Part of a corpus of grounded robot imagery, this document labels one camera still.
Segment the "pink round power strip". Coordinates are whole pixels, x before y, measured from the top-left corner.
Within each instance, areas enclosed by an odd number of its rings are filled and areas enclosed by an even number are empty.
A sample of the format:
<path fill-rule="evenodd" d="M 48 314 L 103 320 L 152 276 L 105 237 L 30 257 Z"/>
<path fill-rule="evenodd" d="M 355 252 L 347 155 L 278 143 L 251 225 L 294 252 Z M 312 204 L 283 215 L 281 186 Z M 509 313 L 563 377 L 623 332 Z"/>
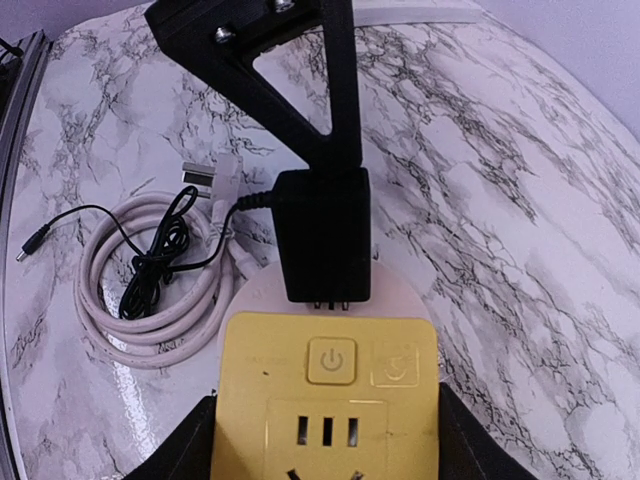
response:
<path fill-rule="evenodd" d="M 212 183 L 209 215 L 183 195 L 147 192 L 120 203 L 98 224 L 79 261 L 74 303 L 91 345 L 107 359 L 133 369 L 166 368 L 192 357 L 211 340 L 222 347 L 227 324 L 238 312 L 314 312 L 310 304 L 287 302 L 279 266 L 261 267 L 232 236 L 224 238 L 221 255 L 172 305 L 158 307 L 162 284 L 156 282 L 150 300 L 134 301 L 142 309 L 139 318 L 127 320 L 105 307 L 98 287 L 108 258 L 131 235 L 160 225 L 163 216 L 179 213 L 178 225 L 215 249 L 223 216 L 238 198 L 242 167 L 242 159 L 233 155 L 224 156 L 215 168 L 184 164 L 185 172 L 202 174 Z"/>

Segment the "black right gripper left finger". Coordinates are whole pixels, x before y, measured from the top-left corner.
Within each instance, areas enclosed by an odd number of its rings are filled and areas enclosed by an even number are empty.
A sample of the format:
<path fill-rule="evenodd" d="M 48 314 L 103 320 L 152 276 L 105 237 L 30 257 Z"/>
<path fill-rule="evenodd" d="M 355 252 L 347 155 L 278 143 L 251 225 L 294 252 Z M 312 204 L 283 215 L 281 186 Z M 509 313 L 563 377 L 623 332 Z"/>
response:
<path fill-rule="evenodd" d="M 203 397 L 127 480 L 208 480 L 215 438 L 216 395 Z"/>

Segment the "long white power strip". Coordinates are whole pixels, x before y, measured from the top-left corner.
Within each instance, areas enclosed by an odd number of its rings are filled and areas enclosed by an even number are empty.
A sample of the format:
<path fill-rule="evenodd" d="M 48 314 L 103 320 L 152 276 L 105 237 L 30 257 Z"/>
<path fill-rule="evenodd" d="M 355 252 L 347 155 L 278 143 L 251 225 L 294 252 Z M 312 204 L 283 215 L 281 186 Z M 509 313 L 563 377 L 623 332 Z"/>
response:
<path fill-rule="evenodd" d="M 465 0 L 354 0 L 356 27 L 419 23 L 476 23 L 483 9 Z"/>

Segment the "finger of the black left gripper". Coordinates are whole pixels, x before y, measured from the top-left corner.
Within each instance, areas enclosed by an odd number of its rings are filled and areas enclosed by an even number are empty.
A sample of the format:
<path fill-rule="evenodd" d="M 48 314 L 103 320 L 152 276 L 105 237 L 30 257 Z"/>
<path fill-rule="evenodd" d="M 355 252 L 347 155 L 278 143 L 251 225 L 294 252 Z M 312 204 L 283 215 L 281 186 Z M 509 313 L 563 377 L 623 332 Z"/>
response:
<path fill-rule="evenodd" d="M 156 1 L 160 50 L 274 135 L 311 169 L 362 164 L 349 1 Z"/>

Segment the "yellow cube socket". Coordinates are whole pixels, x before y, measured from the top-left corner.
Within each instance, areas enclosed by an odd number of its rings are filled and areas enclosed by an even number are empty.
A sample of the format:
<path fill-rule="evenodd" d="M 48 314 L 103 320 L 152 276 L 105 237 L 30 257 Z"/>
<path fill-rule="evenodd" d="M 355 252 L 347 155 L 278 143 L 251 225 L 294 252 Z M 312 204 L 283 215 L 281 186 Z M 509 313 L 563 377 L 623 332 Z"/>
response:
<path fill-rule="evenodd" d="M 226 330 L 215 479 L 435 479 L 438 349 L 420 318 L 244 312 Z"/>

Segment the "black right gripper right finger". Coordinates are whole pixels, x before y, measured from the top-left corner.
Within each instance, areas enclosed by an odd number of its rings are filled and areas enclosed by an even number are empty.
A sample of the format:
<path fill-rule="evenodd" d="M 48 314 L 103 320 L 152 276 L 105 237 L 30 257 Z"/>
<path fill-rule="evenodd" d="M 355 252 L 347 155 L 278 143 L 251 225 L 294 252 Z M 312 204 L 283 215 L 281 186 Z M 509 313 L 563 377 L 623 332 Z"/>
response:
<path fill-rule="evenodd" d="M 438 415 L 440 480 L 536 480 L 443 382 L 439 384 Z"/>

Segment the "black power adapter with cable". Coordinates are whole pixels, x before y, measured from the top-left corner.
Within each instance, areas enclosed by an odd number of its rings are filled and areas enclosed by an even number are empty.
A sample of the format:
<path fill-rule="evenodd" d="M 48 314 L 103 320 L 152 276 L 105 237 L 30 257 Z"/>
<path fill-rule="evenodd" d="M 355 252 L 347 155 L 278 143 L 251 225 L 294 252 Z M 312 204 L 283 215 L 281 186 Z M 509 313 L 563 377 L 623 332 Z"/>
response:
<path fill-rule="evenodd" d="M 183 188 L 172 198 L 148 251 L 136 250 L 118 314 L 147 317 L 161 287 L 180 272 L 198 270 L 217 259 L 223 245 L 204 260 L 177 264 L 190 246 L 186 216 L 199 191 Z M 224 211 L 222 230 L 240 211 L 272 212 L 287 298 L 292 303 L 334 305 L 371 297 L 371 189 L 362 167 L 326 176 L 311 170 L 281 172 L 273 188 L 238 198 Z"/>

